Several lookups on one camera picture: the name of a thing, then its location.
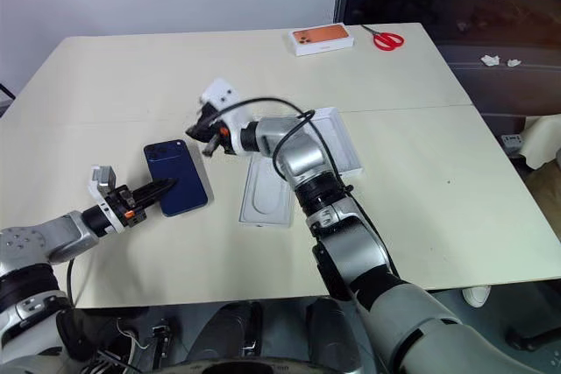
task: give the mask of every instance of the scissor handle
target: scissor handle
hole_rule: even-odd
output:
[[[380,32],[374,35],[374,44],[385,52],[391,52],[397,47],[403,46],[405,40],[401,35],[393,34],[391,32]]]

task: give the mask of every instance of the white sneaker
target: white sneaker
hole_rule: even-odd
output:
[[[483,304],[489,298],[489,294],[491,293],[491,286],[483,285],[483,286],[473,286],[471,288],[462,289],[462,295],[464,295],[464,300],[470,306],[474,308],[483,307]]]

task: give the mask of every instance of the black cable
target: black cable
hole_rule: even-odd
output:
[[[137,367],[134,367],[134,366],[130,365],[129,363],[124,363],[123,361],[120,361],[120,360],[116,359],[113,355],[108,354],[104,350],[98,350],[97,353],[99,355],[103,356],[104,358],[109,359],[112,363],[115,363],[117,365],[120,365],[123,368],[128,368],[129,370],[133,370],[133,371],[136,371],[136,372],[142,374],[142,371],[139,370]]]
[[[329,160],[329,162],[331,164],[331,167],[333,168],[333,172],[335,173],[335,178],[337,180],[337,183],[343,189],[345,194],[348,197],[350,197],[352,199],[352,201],[354,201],[354,203],[357,205],[357,208],[359,208],[360,212],[365,217],[366,222],[368,222],[368,224],[370,225],[370,228],[372,228],[374,230],[374,232],[378,232],[378,230],[376,229],[376,226],[374,225],[374,223],[372,222],[372,220],[370,219],[368,214],[365,212],[362,205],[360,205],[359,201],[352,195],[351,191],[353,190],[354,187],[352,185],[347,186],[344,183],[343,179],[341,179],[341,174],[339,174],[337,164],[335,163],[335,159],[333,158],[333,155],[331,154],[331,150],[330,150],[329,146],[325,142],[325,139],[323,139],[323,136],[320,133],[320,131],[317,129],[316,125],[311,121],[312,117],[316,113],[314,110],[311,109],[311,110],[308,110],[304,113],[300,108],[296,107],[290,101],[283,100],[282,98],[276,98],[274,96],[260,96],[260,97],[256,97],[256,98],[251,98],[249,100],[236,102],[235,104],[232,104],[232,105],[226,107],[225,109],[221,109],[221,110],[217,111],[215,114],[213,114],[212,116],[209,116],[208,118],[203,120],[200,123],[200,125],[209,125],[209,123],[212,123],[212,121],[216,120],[217,118],[219,118],[223,114],[228,113],[228,112],[232,111],[233,109],[237,109],[237,108],[242,107],[244,105],[251,104],[253,102],[280,102],[282,104],[287,105],[291,109],[294,109],[295,111],[297,111],[299,113],[298,118],[302,118],[302,117],[304,118],[294,128],[292,128],[284,137],[282,137],[282,139],[279,141],[277,146],[274,148],[273,156],[272,156],[274,171],[277,172],[277,174],[279,174],[279,176],[283,180],[286,180],[286,178],[281,173],[281,171],[279,170],[279,167],[277,166],[277,163],[276,163],[276,159],[277,159],[277,155],[279,153],[279,150],[280,150],[281,146],[284,145],[284,143],[291,136],[293,136],[299,129],[301,129],[303,127],[304,124],[306,124],[306,123],[309,124],[312,127],[312,129],[314,130],[315,134],[317,135],[320,143],[322,144],[323,149],[325,150],[325,153],[327,155],[327,159]],[[382,242],[382,244],[384,245],[384,247],[386,248],[386,251],[387,251],[387,247],[384,244],[384,240],[382,240],[381,236],[379,236],[379,238],[380,238],[380,241]],[[387,258],[389,259],[390,269],[392,270],[394,275],[399,278],[399,274],[398,274],[397,269],[395,267],[394,261],[392,260],[391,256],[389,255],[389,252],[387,254]]]
[[[74,266],[74,259],[71,258],[67,266],[67,296],[70,305],[74,307],[74,299],[72,298],[72,267]]]
[[[282,98],[277,98],[275,96],[257,96],[255,98],[250,98],[249,100],[243,100],[243,101],[240,101],[240,102],[236,102],[235,104],[229,105],[225,109],[221,109],[221,110],[217,111],[216,113],[214,113],[212,116],[209,116],[209,117],[205,118],[198,125],[200,125],[202,127],[210,126],[210,123],[212,123],[213,120],[216,120],[217,118],[219,118],[221,115],[229,113],[233,109],[238,109],[239,107],[243,107],[244,105],[252,104],[254,102],[280,102],[281,104],[284,104],[284,105],[290,107],[291,109],[296,110],[296,112],[298,114],[303,113],[303,111],[301,109],[296,107],[290,101],[283,100]]]
[[[0,83],[0,91],[4,92],[9,98],[12,100],[16,99],[16,96],[11,93],[9,89],[7,89],[2,83]]]

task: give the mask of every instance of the white plastic tray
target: white plastic tray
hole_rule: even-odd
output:
[[[254,153],[245,181],[239,221],[258,227],[288,228],[293,202],[290,186],[274,171],[273,161]]]

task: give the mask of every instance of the orange phone image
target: orange phone image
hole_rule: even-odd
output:
[[[319,43],[332,39],[346,39],[349,34],[341,25],[328,25],[310,30],[294,31],[293,36],[300,44]]]

